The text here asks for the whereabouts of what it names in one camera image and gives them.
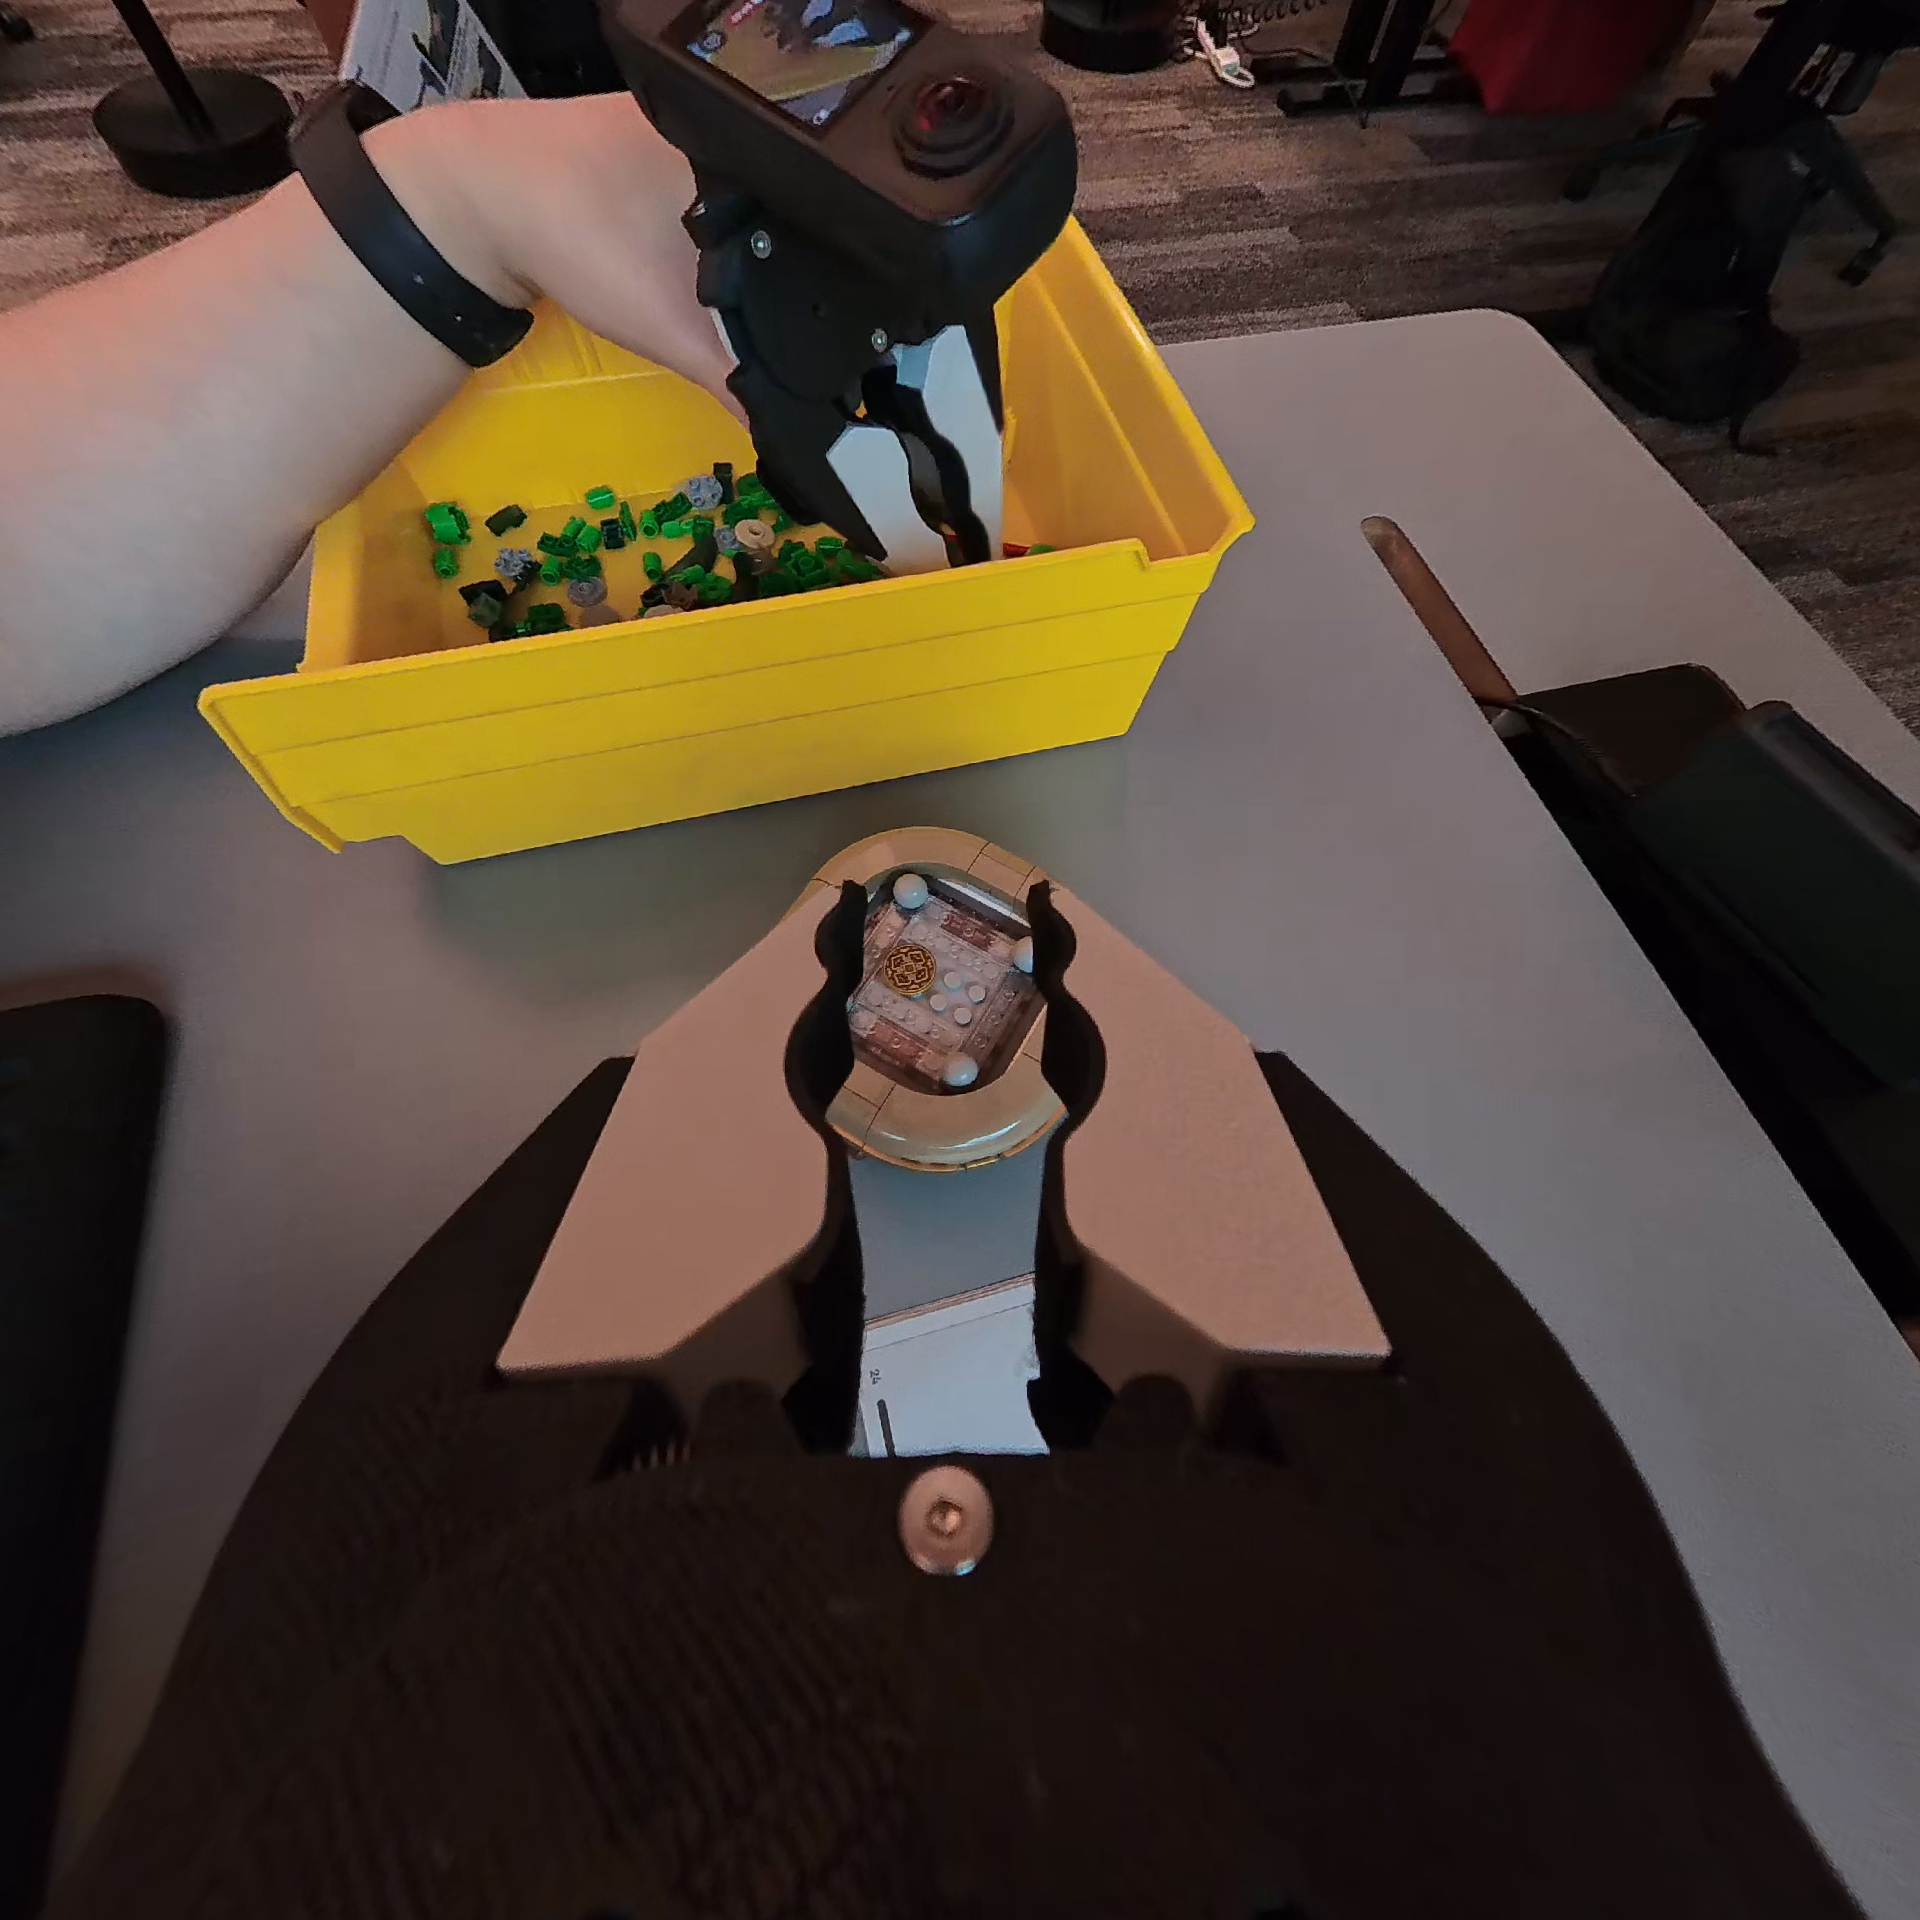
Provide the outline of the yellow plastic bin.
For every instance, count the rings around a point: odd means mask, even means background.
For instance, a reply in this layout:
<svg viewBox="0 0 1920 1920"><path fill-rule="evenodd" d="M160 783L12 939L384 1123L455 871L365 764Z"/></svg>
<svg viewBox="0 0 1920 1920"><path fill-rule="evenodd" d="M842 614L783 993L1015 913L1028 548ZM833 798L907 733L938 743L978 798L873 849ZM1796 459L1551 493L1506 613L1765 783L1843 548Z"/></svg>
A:
<svg viewBox="0 0 1920 1920"><path fill-rule="evenodd" d="M1130 727L1253 528L1080 223L996 307L1004 535L1038 557L492 641L461 595L606 485L643 513L747 431L698 385L542 306L527 340L315 535L292 674L198 710L325 849L442 865L939 773Z"/></svg>

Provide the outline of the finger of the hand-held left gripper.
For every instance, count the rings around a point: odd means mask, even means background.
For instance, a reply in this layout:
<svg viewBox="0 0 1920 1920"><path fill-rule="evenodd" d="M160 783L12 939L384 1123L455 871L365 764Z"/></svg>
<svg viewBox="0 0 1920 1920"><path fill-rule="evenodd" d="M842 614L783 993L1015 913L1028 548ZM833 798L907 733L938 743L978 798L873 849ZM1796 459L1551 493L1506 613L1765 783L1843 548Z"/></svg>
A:
<svg viewBox="0 0 1920 1920"><path fill-rule="evenodd" d="M1004 445L996 375L979 371L972 332L951 325L895 345L886 369L886 565L951 569L999 561Z"/></svg>
<svg viewBox="0 0 1920 1920"><path fill-rule="evenodd" d="M960 452L944 434L899 438L891 425L847 421L828 467L852 510L847 525L831 528L888 577L944 574L960 563L946 493L950 483L960 483Z"/></svg>

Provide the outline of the tan round brick model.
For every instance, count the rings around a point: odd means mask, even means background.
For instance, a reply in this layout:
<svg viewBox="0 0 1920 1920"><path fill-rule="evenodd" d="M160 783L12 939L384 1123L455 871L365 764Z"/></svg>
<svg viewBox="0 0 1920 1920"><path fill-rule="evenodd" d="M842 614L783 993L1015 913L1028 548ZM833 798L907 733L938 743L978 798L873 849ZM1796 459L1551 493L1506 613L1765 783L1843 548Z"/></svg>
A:
<svg viewBox="0 0 1920 1920"><path fill-rule="evenodd" d="M1021 1156L1057 1125L1028 916L1045 880L1024 856L957 829L867 836L807 880L797 908L846 884L867 898L847 998L852 1068L828 1105L852 1150L959 1174Z"/></svg>

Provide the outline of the black desk-side chair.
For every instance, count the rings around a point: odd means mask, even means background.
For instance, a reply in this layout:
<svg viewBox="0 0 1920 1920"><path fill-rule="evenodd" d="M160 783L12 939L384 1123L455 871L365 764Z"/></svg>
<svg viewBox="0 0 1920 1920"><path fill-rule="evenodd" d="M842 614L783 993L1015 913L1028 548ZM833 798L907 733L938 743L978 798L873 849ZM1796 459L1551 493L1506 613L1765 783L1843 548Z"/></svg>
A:
<svg viewBox="0 0 1920 1920"><path fill-rule="evenodd" d="M1917 1319L1916 810L1665 667L1473 694L1896 1329Z"/></svg>

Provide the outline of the black round stand base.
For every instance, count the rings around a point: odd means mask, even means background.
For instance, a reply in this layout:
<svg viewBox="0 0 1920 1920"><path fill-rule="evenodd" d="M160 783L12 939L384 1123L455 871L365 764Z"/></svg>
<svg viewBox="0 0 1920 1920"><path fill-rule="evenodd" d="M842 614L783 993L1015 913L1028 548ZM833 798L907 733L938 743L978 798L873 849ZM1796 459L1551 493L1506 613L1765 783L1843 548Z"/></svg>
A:
<svg viewBox="0 0 1920 1920"><path fill-rule="evenodd" d="M1044 3L1041 49L1084 74L1139 77L1177 53L1180 3Z"/></svg>
<svg viewBox="0 0 1920 1920"><path fill-rule="evenodd" d="M149 77L114 86L91 127L141 190L220 201L292 173L292 105L277 84L235 67L183 67L144 3L114 3Z"/></svg>

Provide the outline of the grey desk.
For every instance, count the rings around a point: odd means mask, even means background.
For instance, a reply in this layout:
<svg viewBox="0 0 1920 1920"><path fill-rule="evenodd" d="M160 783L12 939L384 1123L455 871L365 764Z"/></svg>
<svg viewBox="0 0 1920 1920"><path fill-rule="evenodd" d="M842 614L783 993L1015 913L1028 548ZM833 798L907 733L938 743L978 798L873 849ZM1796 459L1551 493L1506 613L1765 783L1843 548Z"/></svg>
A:
<svg viewBox="0 0 1920 1920"><path fill-rule="evenodd" d="M1861 1906L1916 1916L1916 1358L1361 535L1513 681L1700 661L1887 787L1916 743L1517 320L1171 347L1258 525L1121 739L442 869L330 852L198 717L226 641L4 743L4 987L172 1025L58 1862L322 1364L827 856L975 832L1286 1054L1520 1285L1657 1499Z"/></svg>

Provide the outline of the white instruction booklet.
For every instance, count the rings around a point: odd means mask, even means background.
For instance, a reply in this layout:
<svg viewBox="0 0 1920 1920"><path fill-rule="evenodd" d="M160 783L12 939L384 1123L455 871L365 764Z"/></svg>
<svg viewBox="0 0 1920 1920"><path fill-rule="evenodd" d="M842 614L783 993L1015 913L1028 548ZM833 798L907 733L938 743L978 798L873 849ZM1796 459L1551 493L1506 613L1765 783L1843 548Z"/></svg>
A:
<svg viewBox="0 0 1920 1920"><path fill-rule="evenodd" d="M1031 1276L870 1320L852 1455L1038 1455Z"/></svg>

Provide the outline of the person's left forearm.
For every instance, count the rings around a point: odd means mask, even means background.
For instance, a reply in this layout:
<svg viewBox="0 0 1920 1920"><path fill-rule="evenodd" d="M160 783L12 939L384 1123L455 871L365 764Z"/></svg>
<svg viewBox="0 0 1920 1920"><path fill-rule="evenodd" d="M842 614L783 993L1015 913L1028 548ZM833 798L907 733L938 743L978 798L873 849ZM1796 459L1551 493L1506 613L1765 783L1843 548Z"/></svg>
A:
<svg viewBox="0 0 1920 1920"><path fill-rule="evenodd" d="M8 313L2 733L244 624L466 379L299 180Z"/></svg>

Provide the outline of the printed cardboard box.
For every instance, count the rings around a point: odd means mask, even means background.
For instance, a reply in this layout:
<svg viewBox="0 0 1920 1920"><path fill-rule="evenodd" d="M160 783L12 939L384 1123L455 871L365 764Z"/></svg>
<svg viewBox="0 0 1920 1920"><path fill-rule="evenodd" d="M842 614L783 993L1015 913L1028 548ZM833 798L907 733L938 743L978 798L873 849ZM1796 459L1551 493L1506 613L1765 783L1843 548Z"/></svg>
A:
<svg viewBox="0 0 1920 1920"><path fill-rule="evenodd" d="M527 97L467 3L356 3L336 77L398 113Z"/></svg>

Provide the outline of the black desk leg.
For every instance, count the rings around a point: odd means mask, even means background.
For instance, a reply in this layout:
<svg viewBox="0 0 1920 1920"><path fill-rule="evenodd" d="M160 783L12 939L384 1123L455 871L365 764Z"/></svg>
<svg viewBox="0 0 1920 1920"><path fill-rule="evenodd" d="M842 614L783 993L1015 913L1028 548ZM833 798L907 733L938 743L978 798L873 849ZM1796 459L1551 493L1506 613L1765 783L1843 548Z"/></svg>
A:
<svg viewBox="0 0 1920 1920"><path fill-rule="evenodd" d="M1278 84L1284 118L1348 116L1357 126L1393 110L1476 105L1452 57L1452 3L1348 3L1322 55L1289 57Z"/></svg>

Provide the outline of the black backpack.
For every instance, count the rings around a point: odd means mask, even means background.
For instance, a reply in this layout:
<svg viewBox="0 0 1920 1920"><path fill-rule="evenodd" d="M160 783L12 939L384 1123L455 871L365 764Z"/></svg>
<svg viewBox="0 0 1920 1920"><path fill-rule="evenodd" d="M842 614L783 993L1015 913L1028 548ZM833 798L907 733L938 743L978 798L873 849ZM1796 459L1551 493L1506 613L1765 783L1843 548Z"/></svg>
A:
<svg viewBox="0 0 1920 1920"><path fill-rule="evenodd" d="M1740 452L1752 413L1801 362L1770 286L1807 198L1785 137L1696 155L1596 284L1596 379L1652 418L1723 425Z"/></svg>

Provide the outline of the black wristband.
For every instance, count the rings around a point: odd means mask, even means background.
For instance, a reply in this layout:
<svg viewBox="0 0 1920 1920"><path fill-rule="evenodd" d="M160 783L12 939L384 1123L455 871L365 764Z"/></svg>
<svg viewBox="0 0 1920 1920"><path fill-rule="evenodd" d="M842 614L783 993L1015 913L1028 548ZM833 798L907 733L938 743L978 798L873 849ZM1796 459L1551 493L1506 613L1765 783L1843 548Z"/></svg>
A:
<svg viewBox="0 0 1920 1920"><path fill-rule="evenodd" d="M375 286L467 369L487 369L521 345L533 313L472 284L396 201L364 145L364 133L396 118L371 86L336 81L289 134L292 171Z"/></svg>

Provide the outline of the pile of small green bricks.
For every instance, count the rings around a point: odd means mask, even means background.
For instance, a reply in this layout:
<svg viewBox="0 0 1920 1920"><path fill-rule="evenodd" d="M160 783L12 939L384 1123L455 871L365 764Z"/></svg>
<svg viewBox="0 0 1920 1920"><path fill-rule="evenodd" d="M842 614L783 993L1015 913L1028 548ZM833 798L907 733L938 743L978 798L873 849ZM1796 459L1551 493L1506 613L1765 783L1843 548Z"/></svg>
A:
<svg viewBox="0 0 1920 1920"><path fill-rule="evenodd" d="M730 463L656 499L598 486L545 515L516 503L476 515L446 497L424 503L418 525L434 582L463 602L463 641L552 639L888 577Z"/></svg>

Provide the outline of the person's left hand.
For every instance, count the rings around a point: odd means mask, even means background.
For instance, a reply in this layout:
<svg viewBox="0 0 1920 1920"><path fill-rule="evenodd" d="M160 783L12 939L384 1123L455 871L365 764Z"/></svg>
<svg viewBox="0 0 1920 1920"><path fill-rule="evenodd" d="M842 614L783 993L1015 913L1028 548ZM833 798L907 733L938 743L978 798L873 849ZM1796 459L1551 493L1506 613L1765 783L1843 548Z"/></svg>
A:
<svg viewBox="0 0 1920 1920"><path fill-rule="evenodd" d="M421 110L365 134L396 204L467 281L707 390L735 418L733 354L697 300L685 158L629 94Z"/></svg>

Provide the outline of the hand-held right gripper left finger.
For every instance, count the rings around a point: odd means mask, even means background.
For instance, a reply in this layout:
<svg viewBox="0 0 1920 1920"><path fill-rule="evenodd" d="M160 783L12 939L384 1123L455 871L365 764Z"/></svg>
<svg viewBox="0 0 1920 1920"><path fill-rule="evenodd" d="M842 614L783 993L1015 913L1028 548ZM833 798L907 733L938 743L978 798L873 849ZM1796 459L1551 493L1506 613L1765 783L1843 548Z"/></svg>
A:
<svg viewBox="0 0 1920 1920"><path fill-rule="evenodd" d="M807 1453L855 1436L867 1294L847 1001L870 898L807 898L648 1035L495 1355L508 1379L640 1379L692 1425L769 1392Z"/></svg>

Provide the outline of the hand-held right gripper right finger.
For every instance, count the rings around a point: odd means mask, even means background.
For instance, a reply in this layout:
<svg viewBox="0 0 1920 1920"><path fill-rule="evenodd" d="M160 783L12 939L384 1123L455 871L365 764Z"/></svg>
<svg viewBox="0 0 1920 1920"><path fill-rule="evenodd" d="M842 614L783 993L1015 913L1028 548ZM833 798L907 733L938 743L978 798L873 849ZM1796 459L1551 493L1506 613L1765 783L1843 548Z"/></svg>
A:
<svg viewBox="0 0 1920 1920"><path fill-rule="evenodd" d="M1029 889L1044 1150L1029 1410L1093 1444L1139 1379L1217 1418L1234 1381L1376 1371L1388 1334L1253 1044L1067 889Z"/></svg>

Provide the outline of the brown rod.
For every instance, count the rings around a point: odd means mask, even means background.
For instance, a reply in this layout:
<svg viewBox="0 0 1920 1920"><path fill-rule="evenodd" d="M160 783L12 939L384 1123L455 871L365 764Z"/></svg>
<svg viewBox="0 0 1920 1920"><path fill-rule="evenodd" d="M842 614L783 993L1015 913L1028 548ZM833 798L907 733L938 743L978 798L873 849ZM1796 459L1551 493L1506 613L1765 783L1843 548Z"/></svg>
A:
<svg viewBox="0 0 1920 1920"><path fill-rule="evenodd" d="M1517 687L1401 525L1368 515L1361 519L1361 535L1476 707L1493 711L1517 707Z"/></svg>

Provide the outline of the red bag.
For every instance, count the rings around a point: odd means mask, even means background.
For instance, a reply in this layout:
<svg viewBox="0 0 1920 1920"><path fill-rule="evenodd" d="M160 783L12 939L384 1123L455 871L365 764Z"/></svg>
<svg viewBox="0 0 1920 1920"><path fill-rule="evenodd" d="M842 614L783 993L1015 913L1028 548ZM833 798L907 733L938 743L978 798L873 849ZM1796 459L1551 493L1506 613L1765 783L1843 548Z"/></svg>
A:
<svg viewBox="0 0 1920 1920"><path fill-rule="evenodd" d="M1448 53L1485 113L1612 110L1683 46L1698 3L1471 3Z"/></svg>

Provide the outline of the black office chair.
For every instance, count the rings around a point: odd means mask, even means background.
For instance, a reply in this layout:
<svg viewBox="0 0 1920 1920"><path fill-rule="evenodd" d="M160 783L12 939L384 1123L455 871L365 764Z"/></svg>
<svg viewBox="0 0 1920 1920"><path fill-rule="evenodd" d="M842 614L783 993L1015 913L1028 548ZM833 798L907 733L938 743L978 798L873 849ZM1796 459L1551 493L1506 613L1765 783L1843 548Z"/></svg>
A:
<svg viewBox="0 0 1920 1920"><path fill-rule="evenodd" d="M1870 241L1838 269L1843 284L1863 286L1902 230L1835 124L1870 97L1892 57L1916 53L1917 5L1785 3L1765 15L1765 38L1735 77L1707 97L1676 101L1652 133L1585 156L1563 198L1582 204L1603 173L1656 156L1676 162L1663 191L1672 198L1723 156L1781 147L1796 156L1814 198L1838 197L1867 231Z"/></svg>

